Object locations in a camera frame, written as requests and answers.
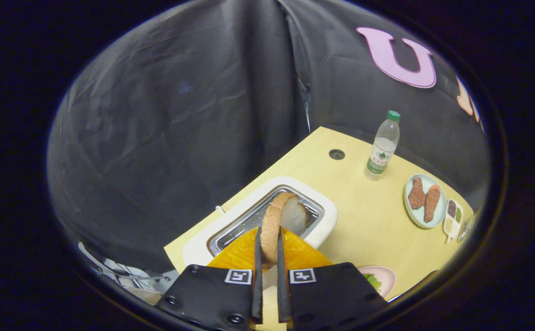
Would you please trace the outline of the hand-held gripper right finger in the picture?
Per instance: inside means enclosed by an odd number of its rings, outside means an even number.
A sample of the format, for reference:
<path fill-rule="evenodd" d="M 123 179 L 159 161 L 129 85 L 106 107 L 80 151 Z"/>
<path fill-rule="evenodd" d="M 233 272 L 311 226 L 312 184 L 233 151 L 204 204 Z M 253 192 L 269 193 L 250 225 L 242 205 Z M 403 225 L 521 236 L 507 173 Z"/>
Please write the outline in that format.
<path fill-rule="evenodd" d="M 282 228 L 278 258 L 279 321 L 289 331 L 347 331 L 375 319 L 388 306 L 352 263 L 288 268 Z"/>

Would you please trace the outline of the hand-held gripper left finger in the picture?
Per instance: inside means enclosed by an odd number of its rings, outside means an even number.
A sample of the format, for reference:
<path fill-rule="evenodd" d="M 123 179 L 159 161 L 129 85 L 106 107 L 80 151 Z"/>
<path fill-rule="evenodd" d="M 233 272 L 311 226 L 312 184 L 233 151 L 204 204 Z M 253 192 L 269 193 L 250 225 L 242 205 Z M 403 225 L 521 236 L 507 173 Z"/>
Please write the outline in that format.
<path fill-rule="evenodd" d="M 251 268 L 188 265 L 155 307 L 190 331 L 252 331 L 262 322 L 261 232 L 251 232 Z"/>

